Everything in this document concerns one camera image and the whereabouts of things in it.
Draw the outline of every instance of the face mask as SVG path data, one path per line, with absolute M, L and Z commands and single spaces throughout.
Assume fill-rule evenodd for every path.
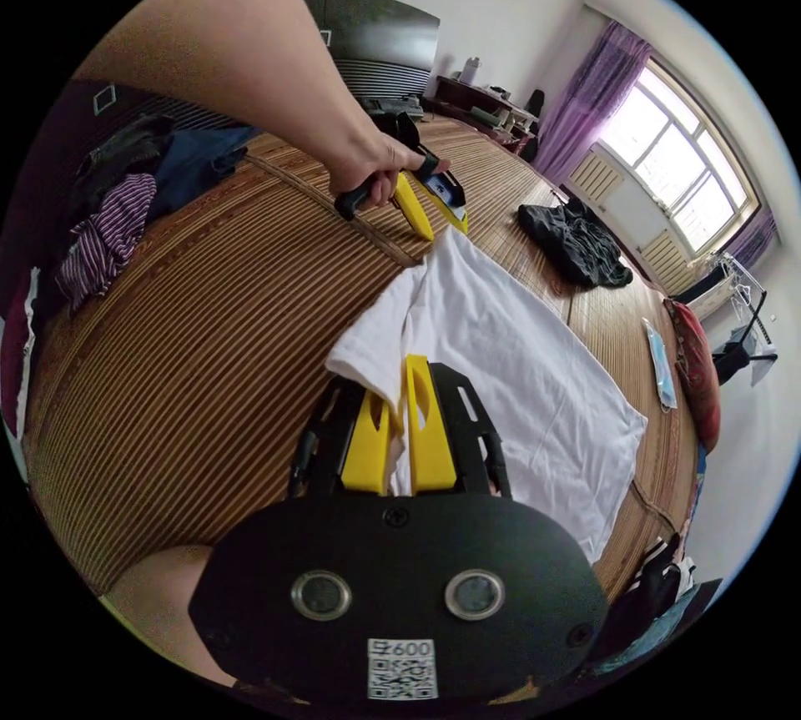
M 668 361 L 668 352 L 665 350 L 665 343 L 662 337 L 653 329 L 651 323 L 645 318 L 642 319 L 645 330 L 648 334 L 648 344 L 651 347 L 651 359 L 653 370 L 657 381 L 657 394 L 664 410 L 675 409 L 678 406 L 676 400 L 676 387 L 673 385 L 673 371 Z

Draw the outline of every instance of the purple curtain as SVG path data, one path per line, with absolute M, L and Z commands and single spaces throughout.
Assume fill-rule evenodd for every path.
M 620 23 L 607 25 L 542 123 L 531 162 L 537 172 L 561 185 L 631 93 L 652 50 Z
M 746 229 L 726 248 L 743 267 L 753 266 L 776 235 L 776 219 L 770 209 L 760 209 Z

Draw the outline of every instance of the bamboo mat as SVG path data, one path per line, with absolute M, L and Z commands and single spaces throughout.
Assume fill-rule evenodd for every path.
M 96 594 L 144 556 L 213 544 L 284 495 L 325 356 L 400 271 L 248 164 L 152 226 L 104 299 L 58 319 L 28 468 Z
M 517 227 L 520 202 L 556 202 L 549 184 L 456 121 L 423 124 L 421 136 L 452 159 L 471 239 L 578 333 L 651 421 L 641 494 L 630 492 L 597 565 L 614 598 L 642 549 L 669 533 L 661 516 L 681 526 L 694 483 L 686 406 L 666 419 L 648 398 L 640 317 L 675 353 L 659 295 L 636 274 L 624 290 L 578 294 Z M 96 594 L 149 553 L 213 544 L 283 496 L 329 348 L 429 249 L 391 207 L 344 223 L 325 171 L 275 137 L 248 147 L 231 179 L 148 229 L 105 298 L 48 330 L 29 406 L 30 481 Z M 441 231 L 445 220 L 421 203 Z

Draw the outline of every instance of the forearm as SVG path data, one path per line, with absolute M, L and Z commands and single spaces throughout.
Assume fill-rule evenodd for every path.
M 199 103 L 324 164 L 375 134 L 303 0 L 144 0 L 75 77 Z

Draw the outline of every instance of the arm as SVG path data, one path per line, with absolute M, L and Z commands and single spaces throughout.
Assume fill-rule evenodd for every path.
M 189 601 L 210 555 L 203 546 L 154 553 L 126 570 L 103 599 L 156 652 L 232 687 L 236 679 L 218 667 L 189 618 Z
M 335 192 L 372 174 L 384 204 L 423 158 L 380 133 L 337 72 L 304 0 L 143 0 L 75 78 L 199 103 L 274 133 L 320 161 Z

